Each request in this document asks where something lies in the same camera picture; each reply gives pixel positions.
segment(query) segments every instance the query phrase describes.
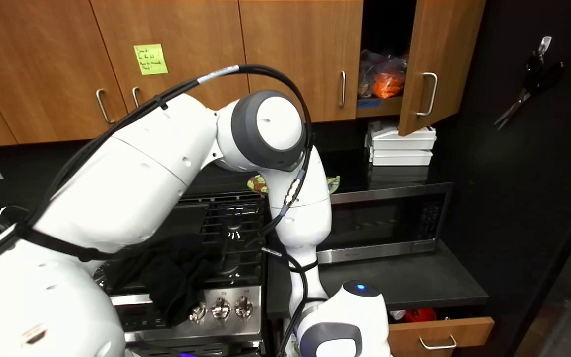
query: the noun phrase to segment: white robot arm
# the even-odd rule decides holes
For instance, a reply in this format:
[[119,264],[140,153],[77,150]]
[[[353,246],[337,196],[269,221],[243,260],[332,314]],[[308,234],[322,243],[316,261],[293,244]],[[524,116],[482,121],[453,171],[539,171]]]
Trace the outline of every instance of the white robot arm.
[[[265,178],[276,231],[300,266],[290,313],[303,357],[388,357],[382,296],[356,282],[327,294],[315,267],[331,211],[319,154],[304,167],[304,128],[290,99],[252,93],[219,111],[189,95],[171,99],[109,137],[52,197],[33,230],[82,248],[115,253],[156,231],[198,172],[211,162]],[[284,204],[284,197],[296,199]],[[15,234],[14,227],[0,241]],[[108,296],[91,279],[102,260],[81,259],[21,239],[0,255],[0,356],[121,357],[124,332]]]

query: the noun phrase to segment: open drawer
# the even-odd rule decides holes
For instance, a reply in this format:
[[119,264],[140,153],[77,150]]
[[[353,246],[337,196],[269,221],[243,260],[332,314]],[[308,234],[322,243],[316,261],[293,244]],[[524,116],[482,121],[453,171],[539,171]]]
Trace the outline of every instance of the open drawer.
[[492,330],[492,318],[464,318],[389,325],[394,357],[448,357],[453,349],[482,346]]

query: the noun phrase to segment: cabinet handle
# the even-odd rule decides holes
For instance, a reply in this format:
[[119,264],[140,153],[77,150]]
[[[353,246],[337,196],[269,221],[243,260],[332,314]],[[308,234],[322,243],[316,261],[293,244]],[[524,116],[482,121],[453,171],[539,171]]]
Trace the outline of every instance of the cabinet handle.
[[451,340],[453,340],[453,344],[444,345],[444,346],[427,346],[426,343],[424,343],[424,341],[422,340],[422,337],[419,337],[419,339],[422,346],[424,346],[424,348],[426,348],[427,350],[446,350],[448,348],[456,348],[457,341],[455,341],[453,335],[449,335],[449,337],[451,338]]
[[138,104],[138,96],[136,95],[136,93],[138,93],[138,91],[140,91],[140,88],[138,88],[138,87],[133,87],[131,89],[131,95],[133,95],[133,101],[136,104],[136,108],[138,108],[140,106],[140,104]]
[[431,92],[431,103],[429,103],[429,110],[426,113],[418,112],[415,113],[417,116],[427,116],[433,111],[433,101],[435,100],[435,91],[438,89],[438,75],[433,72],[422,73],[424,77],[433,77],[433,91]]
[[107,113],[105,113],[105,107],[103,106],[103,100],[100,99],[100,93],[104,93],[105,90],[103,88],[100,88],[99,90],[96,91],[96,99],[98,100],[98,106],[100,106],[100,111],[103,112],[103,118],[105,118],[105,122],[107,124],[114,124],[114,122],[116,122],[116,120],[109,120],[107,119]]
[[341,103],[338,105],[340,108],[345,106],[345,81],[347,80],[347,74],[345,71],[341,71],[341,77],[343,77],[343,90],[341,91]]

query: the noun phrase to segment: microwave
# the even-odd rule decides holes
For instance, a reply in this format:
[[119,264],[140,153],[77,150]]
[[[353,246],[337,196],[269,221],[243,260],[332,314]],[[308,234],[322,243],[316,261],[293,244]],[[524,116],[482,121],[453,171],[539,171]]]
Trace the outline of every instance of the microwave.
[[433,183],[331,195],[332,229],[317,246],[319,264],[435,250],[452,189]]

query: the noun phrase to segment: plastic bag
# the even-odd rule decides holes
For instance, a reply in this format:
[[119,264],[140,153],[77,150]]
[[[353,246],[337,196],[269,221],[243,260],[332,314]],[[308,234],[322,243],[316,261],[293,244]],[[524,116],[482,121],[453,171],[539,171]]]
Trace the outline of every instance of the plastic bag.
[[370,50],[360,54],[358,95],[369,98],[389,98],[399,95],[406,79],[406,56],[383,56]]

